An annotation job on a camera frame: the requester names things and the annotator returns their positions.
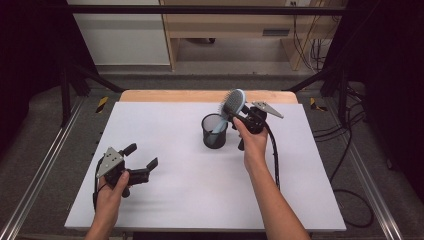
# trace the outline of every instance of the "white table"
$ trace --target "white table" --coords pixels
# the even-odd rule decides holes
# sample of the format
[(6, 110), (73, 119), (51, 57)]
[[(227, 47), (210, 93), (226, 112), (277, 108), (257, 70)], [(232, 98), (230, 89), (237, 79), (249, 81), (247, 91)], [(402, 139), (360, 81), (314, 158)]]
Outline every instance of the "white table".
[[(278, 146), (283, 195), (308, 231), (346, 230), (302, 105), (271, 106), (284, 115), (267, 119)], [(200, 122), (217, 109), (217, 103), (206, 102), (116, 103), (65, 227), (90, 227), (97, 161), (110, 146), (121, 150), (136, 143), (138, 149), (125, 158), (127, 168), (144, 168), (155, 157), (159, 165), (149, 183), (132, 187), (123, 199), (116, 228), (263, 231), (243, 152), (237, 149), (238, 132), (229, 127), (221, 149), (202, 142)], [(266, 158), (273, 174), (270, 141)]]

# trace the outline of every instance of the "floor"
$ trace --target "floor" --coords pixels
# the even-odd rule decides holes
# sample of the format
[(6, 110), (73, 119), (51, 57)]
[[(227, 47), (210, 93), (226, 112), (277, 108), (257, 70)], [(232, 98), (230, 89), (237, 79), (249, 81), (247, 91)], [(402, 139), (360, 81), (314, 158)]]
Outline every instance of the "floor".
[[(301, 82), (316, 71), (305, 66), (299, 71), (292, 71), (278, 40), (256, 39), (217, 39), (214, 44), (206, 39), (186, 39), (181, 42), (175, 71), (162, 66), (99, 66), (99, 70), (111, 82), (131, 89), (246, 90), (282, 90)], [(58, 239), (78, 239), (83, 236), (84, 233), (65, 229), (63, 224), (86, 174), (92, 153), (96, 151), (96, 142), (101, 138), (113, 102), (119, 99), (119, 94), (93, 81), (89, 81), (89, 84), (92, 88), (89, 97), (72, 95), (73, 104), (81, 102), (80, 114), (70, 131), (65, 133), (66, 141), (58, 146), (57, 153), (51, 154), (51, 165), (46, 163), (46, 153), (61, 131), (60, 91), (53, 88), (32, 99), (30, 113), (21, 131), (0, 162), (0, 181), (3, 183), (0, 186), (0, 199), (4, 203), (0, 209), (2, 233), (5, 233), (14, 211), (20, 210), (23, 217), (12, 219), (17, 223), (17, 231), (14, 232), (19, 232), (18, 236), (14, 236), (17, 239), (48, 239), (46, 235), (60, 236)], [(337, 124), (331, 111), (334, 100), (321, 98), (317, 91), (321, 84), (317, 82), (297, 93), (299, 102), (304, 105), (311, 130), (316, 131), (314, 135), (328, 133), (325, 129)], [(352, 83), (352, 87), (358, 92), (364, 90), (360, 84)], [(109, 102), (102, 114), (96, 114), (95, 109), (103, 96), (108, 96)], [(316, 101), (317, 107), (311, 107), (311, 98)], [(353, 106), (356, 101), (350, 98), (348, 103)], [(364, 116), (360, 112), (361, 109), (357, 107), (353, 114), (358, 113), (359, 119)], [(332, 138), (339, 133), (329, 134), (328, 137)], [(316, 139), (329, 176), (345, 150), (346, 136), (343, 134), (330, 140), (326, 137)], [(370, 226), (355, 227), (348, 224), (346, 232), (314, 233), (313, 239), (424, 239), (424, 206), (402, 173), (387, 168), (385, 154), (370, 125), (363, 119), (358, 121), (352, 136), (355, 148), (350, 149), (359, 152), (360, 162), (366, 165), (375, 181), (383, 207), (387, 207), (389, 215), (375, 213), (377, 217)], [(368, 190), (365, 189), (367, 185), (361, 182), (362, 177), (358, 175), (355, 152), (351, 151), (346, 159), (334, 179), (334, 188), (349, 189), (365, 199), (365, 202), (375, 202), (369, 198)], [(40, 166), (45, 166), (48, 171), (44, 177), (37, 178)], [(32, 198), (25, 198), (30, 189), (28, 186), (35, 186), (32, 188)], [(359, 225), (369, 221), (372, 214), (360, 198), (346, 192), (337, 192), (335, 195), (345, 219)], [(30, 207), (19, 208), (22, 206), (21, 200), (29, 201)], [(393, 218), (395, 224), (391, 226), (395, 229), (391, 230), (400, 231), (398, 235), (390, 237), (385, 232), (385, 219), (388, 217)]]

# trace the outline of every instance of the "white surface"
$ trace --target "white surface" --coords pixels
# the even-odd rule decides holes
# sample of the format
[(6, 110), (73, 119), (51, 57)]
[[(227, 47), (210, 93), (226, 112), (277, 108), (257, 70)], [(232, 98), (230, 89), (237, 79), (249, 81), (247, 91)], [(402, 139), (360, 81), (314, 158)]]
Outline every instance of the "white surface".
[[(230, 126), (224, 147), (202, 141), (201, 120), (218, 103), (116, 103), (93, 161), (65, 223), (86, 230), (93, 216), (97, 161), (109, 146), (136, 143), (126, 167), (144, 168), (158, 157), (150, 182), (131, 188), (123, 199), (117, 228), (129, 231), (262, 230), (260, 211)], [(302, 105), (272, 104), (284, 119), (268, 117), (279, 153), (283, 195), (309, 231), (345, 230)], [(271, 141), (267, 162), (274, 173)]]
[[(158, 5), (156, 0), (68, 0), (69, 4)], [(169, 65), (160, 14), (74, 14), (96, 65)]]

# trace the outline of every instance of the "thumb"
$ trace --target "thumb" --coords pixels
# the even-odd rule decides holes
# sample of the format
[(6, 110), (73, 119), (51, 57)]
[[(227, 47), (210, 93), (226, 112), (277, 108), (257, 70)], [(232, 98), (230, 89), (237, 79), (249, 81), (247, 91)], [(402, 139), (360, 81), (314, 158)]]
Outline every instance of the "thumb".
[(121, 177), (119, 177), (119, 180), (116, 183), (116, 186), (113, 189), (113, 191), (117, 192), (117, 193), (119, 193), (119, 195), (121, 195), (122, 192), (124, 191), (125, 187), (127, 187), (127, 185), (128, 185), (129, 178), (130, 178), (130, 173), (128, 171), (124, 171), (121, 174)]
[(244, 126), (244, 123), (240, 121), (240, 119), (234, 117), (233, 122), (234, 122), (234, 125), (236, 125), (236, 128), (239, 131), (242, 138), (246, 137), (249, 134), (249, 131), (247, 130), (246, 126)]

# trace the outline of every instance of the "wooden edge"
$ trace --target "wooden edge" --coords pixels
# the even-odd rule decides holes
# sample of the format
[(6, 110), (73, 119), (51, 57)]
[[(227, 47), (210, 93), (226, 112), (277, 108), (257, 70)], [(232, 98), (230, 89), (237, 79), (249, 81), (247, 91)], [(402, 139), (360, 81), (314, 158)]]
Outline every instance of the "wooden edge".
[[(122, 93), (120, 102), (221, 102), (229, 91), (219, 90), (127, 90)], [(247, 102), (265, 101), (268, 103), (297, 104), (293, 92), (255, 90), (244, 91)]]

